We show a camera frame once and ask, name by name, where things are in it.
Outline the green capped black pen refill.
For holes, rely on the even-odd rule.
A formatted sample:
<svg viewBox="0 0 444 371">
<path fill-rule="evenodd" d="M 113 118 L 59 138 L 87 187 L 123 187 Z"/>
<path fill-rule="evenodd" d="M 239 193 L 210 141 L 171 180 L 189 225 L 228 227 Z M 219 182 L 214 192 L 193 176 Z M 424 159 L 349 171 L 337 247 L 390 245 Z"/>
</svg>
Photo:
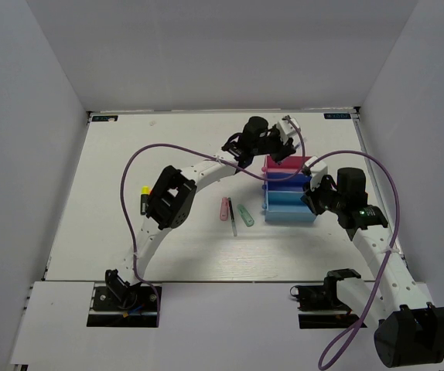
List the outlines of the green capped black pen refill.
<svg viewBox="0 0 444 371">
<path fill-rule="evenodd" d="M 235 216 L 234 216 L 234 209 L 233 209 L 233 203 L 230 197 L 227 198 L 228 201 L 228 208 L 229 208 L 229 214 L 231 218 L 231 229 L 233 232 L 233 236 L 237 237 L 237 227 L 235 223 Z"/>
</svg>

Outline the yellow highlighter marker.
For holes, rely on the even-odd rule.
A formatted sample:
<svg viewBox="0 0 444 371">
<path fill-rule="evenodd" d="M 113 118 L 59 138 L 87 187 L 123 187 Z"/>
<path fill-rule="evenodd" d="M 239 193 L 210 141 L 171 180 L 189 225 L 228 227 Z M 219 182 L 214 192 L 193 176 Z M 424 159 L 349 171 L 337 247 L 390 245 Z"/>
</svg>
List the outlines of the yellow highlighter marker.
<svg viewBox="0 0 444 371">
<path fill-rule="evenodd" d="M 140 214 L 145 215 L 148 207 L 150 188 L 148 186 L 143 186 L 140 195 Z"/>
</svg>

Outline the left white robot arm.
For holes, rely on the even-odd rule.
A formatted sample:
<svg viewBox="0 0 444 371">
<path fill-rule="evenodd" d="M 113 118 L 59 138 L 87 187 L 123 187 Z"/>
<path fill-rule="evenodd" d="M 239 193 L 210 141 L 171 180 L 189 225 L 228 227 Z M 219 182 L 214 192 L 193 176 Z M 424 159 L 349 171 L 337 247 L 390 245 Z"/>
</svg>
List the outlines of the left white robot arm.
<svg viewBox="0 0 444 371">
<path fill-rule="evenodd" d="M 231 135 L 215 155 L 171 144 L 153 144 L 140 148 L 128 160 L 121 176 L 120 203 L 131 234 L 131 278 L 137 285 L 147 284 L 143 276 L 160 243 L 166 235 L 181 226 L 188 218 L 197 192 L 223 178 L 243 172 L 253 178 L 247 167 L 260 155 L 268 155 L 281 162 L 296 152 L 295 139 L 304 144 L 299 125 L 289 116 L 270 126 L 263 117 L 248 119 L 241 132 Z M 147 195 L 145 215 L 136 233 L 125 202 L 125 182 L 133 161 L 150 148 L 173 148 L 203 158 L 186 168 L 166 166 L 160 173 L 152 191 Z"/>
</svg>

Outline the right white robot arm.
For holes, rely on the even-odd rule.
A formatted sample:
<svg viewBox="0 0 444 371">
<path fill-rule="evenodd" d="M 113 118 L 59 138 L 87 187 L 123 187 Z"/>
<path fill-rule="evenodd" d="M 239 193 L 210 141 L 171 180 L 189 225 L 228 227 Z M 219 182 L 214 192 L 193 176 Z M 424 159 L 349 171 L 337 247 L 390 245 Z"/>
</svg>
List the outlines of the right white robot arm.
<svg viewBox="0 0 444 371">
<path fill-rule="evenodd" d="M 359 168 L 304 169 L 310 179 L 302 201 L 315 215 L 334 213 L 379 279 L 369 288 L 352 268 L 329 271 L 319 292 L 306 292 L 312 310 L 347 306 L 374 330 L 374 347 L 389 368 L 441 363 L 444 360 L 444 307 L 436 307 L 419 289 L 399 252 L 381 210 L 369 204 L 366 176 Z"/>
</svg>

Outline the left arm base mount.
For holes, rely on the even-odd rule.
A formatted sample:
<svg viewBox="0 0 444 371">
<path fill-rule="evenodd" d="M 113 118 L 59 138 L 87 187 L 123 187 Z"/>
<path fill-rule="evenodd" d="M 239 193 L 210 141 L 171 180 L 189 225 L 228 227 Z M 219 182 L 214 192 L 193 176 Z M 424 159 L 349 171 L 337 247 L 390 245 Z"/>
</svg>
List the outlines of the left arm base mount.
<svg viewBox="0 0 444 371">
<path fill-rule="evenodd" d="M 149 286 L 137 287 L 121 301 L 106 286 L 93 290 L 88 328 L 157 328 L 158 310 L 162 288 L 156 286 L 157 294 Z"/>
</svg>

